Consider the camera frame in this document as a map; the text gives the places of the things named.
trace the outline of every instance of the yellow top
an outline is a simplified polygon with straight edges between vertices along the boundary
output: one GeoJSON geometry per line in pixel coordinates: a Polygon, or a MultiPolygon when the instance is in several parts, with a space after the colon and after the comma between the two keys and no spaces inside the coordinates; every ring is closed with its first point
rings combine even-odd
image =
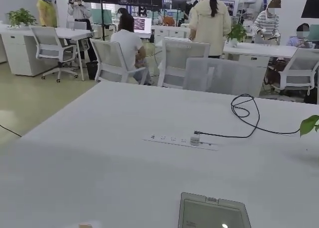
{"type": "Polygon", "coordinates": [[[51,2],[38,0],[36,6],[40,14],[41,25],[57,27],[56,12],[54,5],[51,2]]]}

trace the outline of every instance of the beige jacket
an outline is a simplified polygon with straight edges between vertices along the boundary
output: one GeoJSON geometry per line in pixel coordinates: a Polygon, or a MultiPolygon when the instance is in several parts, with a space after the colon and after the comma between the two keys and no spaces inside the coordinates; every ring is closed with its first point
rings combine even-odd
{"type": "Polygon", "coordinates": [[[193,7],[189,28],[196,30],[195,42],[209,43],[209,55],[218,56],[223,54],[224,36],[231,31],[231,18],[227,6],[217,0],[218,13],[211,17],[209,0],[200,1],[193,7]]]}

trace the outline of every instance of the green plant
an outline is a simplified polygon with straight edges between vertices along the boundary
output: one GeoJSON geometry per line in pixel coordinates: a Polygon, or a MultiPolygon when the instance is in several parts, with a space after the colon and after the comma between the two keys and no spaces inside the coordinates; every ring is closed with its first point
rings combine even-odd
{"type": "Polygon", "coordinates": [[[317,132],[319,129],[319,115],[312,115],[309,118],[303,120],[300,124],[300,136],[311,132],[313,129],[317,132]]]}
{"type": "Polygon", "coordinates": [[[227,39],[237,39],[242,42],[247,36],[245,28],[241,24],[235,24],[231,27],[231,32],[227,35],[227,39]]]}
{"type": "Polygon", "coordinates": [[[25,26],[34,25],[36,19],[30,12],[24,8],[19,10],[12,10],[8,13],[11,27],[18,27],[21,24],[25,26]]]}

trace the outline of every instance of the power outlet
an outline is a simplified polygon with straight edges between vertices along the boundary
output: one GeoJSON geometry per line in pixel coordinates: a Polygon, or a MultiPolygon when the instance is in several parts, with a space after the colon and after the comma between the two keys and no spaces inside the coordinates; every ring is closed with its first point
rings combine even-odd
{"type": "Polygon", "coordinates": [[[208,143],[208,142],[201,141],[199,146],[192,146],[190,145],[190,138],[180,138],[175,136],[152,134],[152,135],[146,136],[145,138],[143,138],[143,140],[151,141],[151,142],[161,142],[161,143],[185,146],[185,147],[194,147],[194,148],[211,150],[211,151],[218,151],[218,149],[216,149],[216,144],[208,143]]]}

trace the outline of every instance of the trash bin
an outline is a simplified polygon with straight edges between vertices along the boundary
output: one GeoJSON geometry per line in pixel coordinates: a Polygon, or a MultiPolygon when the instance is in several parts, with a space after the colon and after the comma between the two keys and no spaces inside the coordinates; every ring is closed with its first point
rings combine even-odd
{"type": "Polygon", "coordinates": [[[88,69],[89,79],[95,80],[96,72],[98,71],[98,62],[92,61],[92,62],[86,63],[86,67],[88,69]]]}

